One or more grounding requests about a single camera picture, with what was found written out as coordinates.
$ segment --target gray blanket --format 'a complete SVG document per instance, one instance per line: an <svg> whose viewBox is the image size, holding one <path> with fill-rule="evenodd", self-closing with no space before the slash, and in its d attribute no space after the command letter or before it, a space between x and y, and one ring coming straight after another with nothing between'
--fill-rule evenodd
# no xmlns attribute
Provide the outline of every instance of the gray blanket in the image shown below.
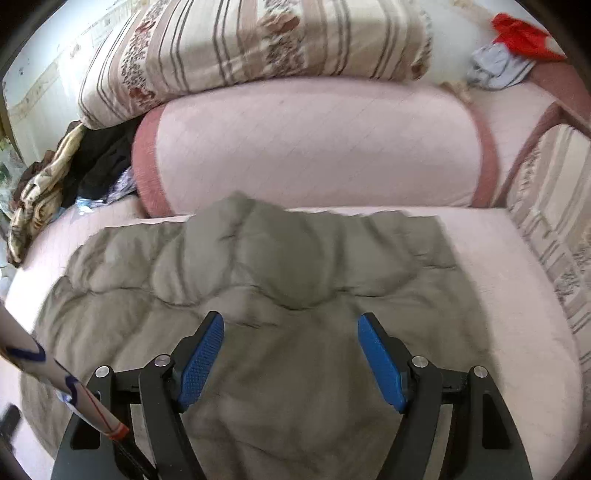
<svg viewBox="0 0 591 480"><path fill-rule="evenodd" d="M285 212L238 194L186 223L90 238L35 334L87 381L99 365L139 368L171 352L209 310L223 315L225 340L183 421L212 479L375 477L400 416L358 344L363 312L440 367L493 368L484 315L436 218ZM55 455L68 409L28 377L22 394Z"/></svg>

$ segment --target floral pattern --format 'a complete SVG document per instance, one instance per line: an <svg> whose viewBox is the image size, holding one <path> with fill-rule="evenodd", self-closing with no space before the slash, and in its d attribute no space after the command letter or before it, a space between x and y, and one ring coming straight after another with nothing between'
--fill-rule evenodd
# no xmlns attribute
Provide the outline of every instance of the floral pattern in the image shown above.
<svg viewBox="0 0 591 480"><path fill-rule="evenodd" d="M258 21L267 43L267 76L297 75L304 69L303 33L296 0L265 0L265 15Z"/></svg>
<svg viewBox="0 0 591 480"><path fill-rule="evenodd" d="M569 268L554 282L554 292L561 305L569 302L569 297L575 295L581 286L581 281L577 272Z"/></svg>
<svg viewBox="0 0 591 480"><path fill-rule="evenodd" d="M421 79L427 73L431 66L431 52L433 51L433 24L431 23L431 17L422 8L420 9L420 16L425 25L426 40L420 50L418 60L411 66L411 78L413 80Z"/></svg>
<svg viewBox="0 0 591 480"><path fill-rule="evenodd" d="M156 93L148 87L145 58L158 17L169 3L170 0L158 0L150 7L142 23L135 29L121 61L122 83L128 88L129 97L143 111L160 104Z"/></svg>
<svg viewBox="0 0 591 480"><path fill-rule="evenodd" d="M586 278L587 271L591 267L591 222L585 227L583 236L574 249L573 259L579 268L581 276ZM586 283L587 287L591 288L591 280L588 280Z"/></svg>
<svg viewBox="0 0 591 480"><path fill-rule="evenodd" d="M527 155L523 165L519 169L519 177L516 179L518 187L515 194L515 202L509 206L510 212L517 211L530 192L534 184L535 174L538 170L539 159L540 148L536 145Z"/></svg>

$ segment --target striped fabric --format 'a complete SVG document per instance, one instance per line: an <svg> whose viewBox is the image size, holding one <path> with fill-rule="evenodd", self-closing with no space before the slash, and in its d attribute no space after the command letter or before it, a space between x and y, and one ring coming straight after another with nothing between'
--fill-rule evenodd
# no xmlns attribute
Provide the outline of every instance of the striped fabric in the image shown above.
<svg viewBox="0 0 591 480"><path fill-rule="evenodd" d="M591 140L562 124L521 166L507 198L538 256L579 347L583 428L591 427Z"/></svg>
<svg viewBox="0 0 591 480"><path fill-rule="evenodd" d="M418 79L430 20L415 0L157 0L116 28L79 96L89 128L191 93L270 77Z"/></svg>

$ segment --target metal screw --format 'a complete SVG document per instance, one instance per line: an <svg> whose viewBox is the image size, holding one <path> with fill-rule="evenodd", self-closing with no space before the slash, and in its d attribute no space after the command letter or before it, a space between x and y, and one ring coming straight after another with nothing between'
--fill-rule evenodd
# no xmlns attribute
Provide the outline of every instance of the metal screw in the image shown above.
<svg viewBox="0 0 591 480"><path fill-rule="evenodd" d="M109 367L103 365L102 367L97 368L95 371L95 375L99 378L106 377L107 375L109 375Z"/></svg>
<svg viewBox="0 0 591 480"><path fill-rule="evenodd" d="M474 375L480 378L486 378L486 376L488 375L488 370L480 366L474 367Z"/></svg>
<svg viewBox="0 0 591 480"><path fill-rule="evenodd" d="M170 355L159 355L154 360L157 367L166 367L170 363Z"/></svg>
<svg viewBox="0 0 591 480"><path fill-rule="evenodd" d="M425 368L429 364L429 360L421 355L413 357L413 365L419 368Z"/></svg>

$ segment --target crumpled clothing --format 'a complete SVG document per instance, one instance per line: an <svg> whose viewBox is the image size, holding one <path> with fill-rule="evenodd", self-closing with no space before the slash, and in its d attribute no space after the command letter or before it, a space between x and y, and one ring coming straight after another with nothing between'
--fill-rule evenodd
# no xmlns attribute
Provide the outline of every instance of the crumpled clothing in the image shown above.
<svg viewBox="0 0 591 480"><path fill-rule="evenodd" d="M499 36L495 43L504 43L513 55L533 60L565 60L562 50L548 32L507 14L498 14L492 26Z"/></svg>
<svg viewBox="0 0 591 480"><path fill-rule="evenodd" d="M10 202L10 206L12 210L16 210L18 208L18 202L21 199L22 191L29 183L35 175L37 175L41 170L47 167L53 161L53 155L56 153L53 150L47 150L43 157L43 160L38 162L33 162L31 165L27 167L27 169L22 173L21 179L18 181L17 188L14 190L12 194L12 200Z"/></svg>
<svg viewBox="0 0 591 480"><path fill-rule="evenodd" d="M92 200L78 197L76 199L76 206L78 207L79 213L84 215L85 213L92 212L94 209L109 205L136 190L137 185L134 179L134 170L132 167L129 167L119 176L117 181L111 185L109 191L103 198Z"/></svg>
<svg viewBox="0 0 591 480"><path fill-rule="evenodd" d="M86 127L80 124L68 133L52 162L24 187L8 232L7 260L15 267L24 261L31 242L59 210L63 197L62 181L85 132Z"/></svg>
<svg viewBox="0 0 591 480"><path fill-rule="evenodd" d="M485 90L501 90L517 85L535 66L535 60L513 55L504 43L493 43L472 54L466 75L468 84Z"/></svg>
<svg viewBox="0 0 591 480"><path fill-rule="evenodd" d="M62 207L76 197L102 200L119 176L131 166L131 146L141 117L111 128L88 130L64 179Z"/></svg>

